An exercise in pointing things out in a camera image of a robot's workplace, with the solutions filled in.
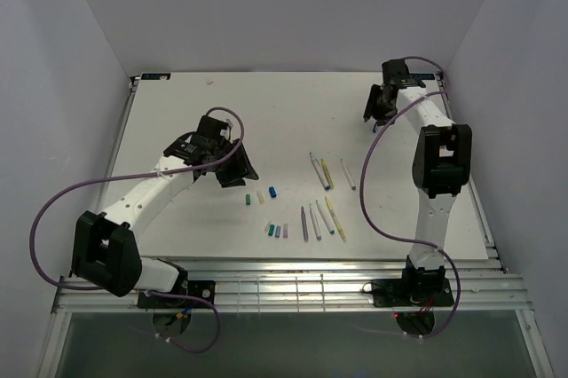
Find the green capped marker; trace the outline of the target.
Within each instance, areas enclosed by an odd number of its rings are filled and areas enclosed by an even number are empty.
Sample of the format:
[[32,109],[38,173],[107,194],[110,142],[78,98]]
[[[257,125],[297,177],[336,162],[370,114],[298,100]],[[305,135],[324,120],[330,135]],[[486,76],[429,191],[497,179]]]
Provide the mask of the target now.
[[351,172],[350,172],[350,170],[349,170],[349,168],[348,168],[348,166],[347,166],[347,164],[346,164],[346,162],[344,161],[343,158],[340,159],[340,163],[341,163],[341,166],[342,166],[342,169],[343,169],[343,173],[344,173],[344,175],[345,175],[345,177],[348,181],[350,189],[352,189],[352,191],[356,191],[357,186],[356,186],[355,181],[353,179],[353,176],[352,176],[352,174],[351,174]]

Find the purple marker pen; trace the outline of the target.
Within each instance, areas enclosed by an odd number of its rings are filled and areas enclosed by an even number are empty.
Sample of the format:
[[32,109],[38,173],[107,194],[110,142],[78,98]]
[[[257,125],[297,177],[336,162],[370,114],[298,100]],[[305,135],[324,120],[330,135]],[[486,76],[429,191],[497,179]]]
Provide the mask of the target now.
[[302,226],[303,240],[304,240],[305,243],[307,243],[309,241],[309,232],[308,232],[308,227],[307,227],[307,219],[306,219],[304,206],[301,206],[300,215],[301,215],[301,226]]

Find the lavender capped white marker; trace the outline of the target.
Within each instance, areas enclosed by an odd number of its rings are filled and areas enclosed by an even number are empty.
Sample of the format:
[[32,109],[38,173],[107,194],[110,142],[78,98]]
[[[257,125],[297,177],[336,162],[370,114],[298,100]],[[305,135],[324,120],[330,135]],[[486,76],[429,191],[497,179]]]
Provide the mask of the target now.
[[319,222],[318,222],[314,208],[313,208],[311,203],[309,204],[309,212],[310,212],[312,227],[313,227],[313,230],[314,230],[316,240],[321,241],[321,232],[320,232]]

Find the teal white marker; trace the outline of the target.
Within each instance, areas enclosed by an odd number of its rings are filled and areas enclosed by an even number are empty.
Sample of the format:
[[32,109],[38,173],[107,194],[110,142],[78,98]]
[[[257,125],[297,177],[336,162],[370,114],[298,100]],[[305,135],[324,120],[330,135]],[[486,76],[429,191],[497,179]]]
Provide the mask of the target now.
[[323,220],[323,223],[324,223],[324,225],[325,225],[325,227],[326,227],[326,229],[327,229],[327,232],[328,232],[329,234],[334,234],[334,233],[335,233],[335,228],[334,228],[334,226],[331,224],[329,218],[327,217],[326,212],[324,211],[324,209],[323,209],[323,207],[322,207],[322,205],[320,204],[319,201],[316,201],[316,208],[317,208],[317,210],[319,211],[319,214],[320,214],[320,216],[321,216],[321,218],[322,218],[322,220]]

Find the yellow highlighter pen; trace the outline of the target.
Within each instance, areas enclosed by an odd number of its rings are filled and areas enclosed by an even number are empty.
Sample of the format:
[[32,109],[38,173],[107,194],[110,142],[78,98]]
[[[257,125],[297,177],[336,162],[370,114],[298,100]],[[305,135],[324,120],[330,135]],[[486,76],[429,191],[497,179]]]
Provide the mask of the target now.
[[335,213],[332,202],[330,201],[330,199],[327,196],[325,196],[324,199],[325,199],[325,203],[326,203],[328,212],[329,212],[329,214],[330,214],[330,216],[331,216],[331,218],[334,222],[335,228],[336,228],[337,232],[339,233],[341,240],[343,242],[346,242],[347,239],[346,239],[345,232],[344,232],[343,227],[342,227],[342,225],[341,225],[341,223],[340,223],[340,221],[339,221],[339,219],[338,219],[338,217]]

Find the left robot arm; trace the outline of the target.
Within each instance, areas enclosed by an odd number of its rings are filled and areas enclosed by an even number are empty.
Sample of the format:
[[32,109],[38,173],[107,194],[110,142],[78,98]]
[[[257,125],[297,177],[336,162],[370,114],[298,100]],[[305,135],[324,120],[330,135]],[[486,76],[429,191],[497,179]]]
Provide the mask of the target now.
[[183,269],[160,259],[143,257],[138,239],[163,209],[201,176],[212,173],[224,188],[256,180],[233,123],[210,114],[198,127],[163,150],[153,170],[138,177],[123,197],[99,213],[84,212],[75,225],[71,272],[107,292],[157,291],[168,306],[188,296]]

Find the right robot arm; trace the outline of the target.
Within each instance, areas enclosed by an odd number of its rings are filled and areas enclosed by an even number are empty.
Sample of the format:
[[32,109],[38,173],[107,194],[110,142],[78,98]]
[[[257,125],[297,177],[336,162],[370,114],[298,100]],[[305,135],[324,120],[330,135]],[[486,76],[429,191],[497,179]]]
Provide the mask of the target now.
[[363,119],[375,122],[379,138],[402,117],[412,124],[418,139],[411,174],[419,208],[400,277],[373,280],[370,293],[376,307],[452,306],[444,246],[452,207],[469,182],[472,130],[445,115],[404,59],[383,62],[382,75],[382,83],[370,90]]

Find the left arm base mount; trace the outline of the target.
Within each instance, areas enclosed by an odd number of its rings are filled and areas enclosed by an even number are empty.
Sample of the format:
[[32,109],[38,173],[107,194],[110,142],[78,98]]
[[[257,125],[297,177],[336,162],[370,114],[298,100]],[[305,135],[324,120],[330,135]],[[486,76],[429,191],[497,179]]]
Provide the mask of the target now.
[[187,280],[164,297],[139,293],[136,306],[144,310],[191,310],[208,309],[215,303],[217,283],[214,280]]

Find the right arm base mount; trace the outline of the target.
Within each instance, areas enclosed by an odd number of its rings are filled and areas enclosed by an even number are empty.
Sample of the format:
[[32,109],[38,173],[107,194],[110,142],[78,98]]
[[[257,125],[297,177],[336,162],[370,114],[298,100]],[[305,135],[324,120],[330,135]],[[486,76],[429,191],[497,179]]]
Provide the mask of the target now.
[[454,306],[445,267],[415,267],[409,258],[400,278],[370,280],[363,286],[362,292],[373,297],[375,307]]

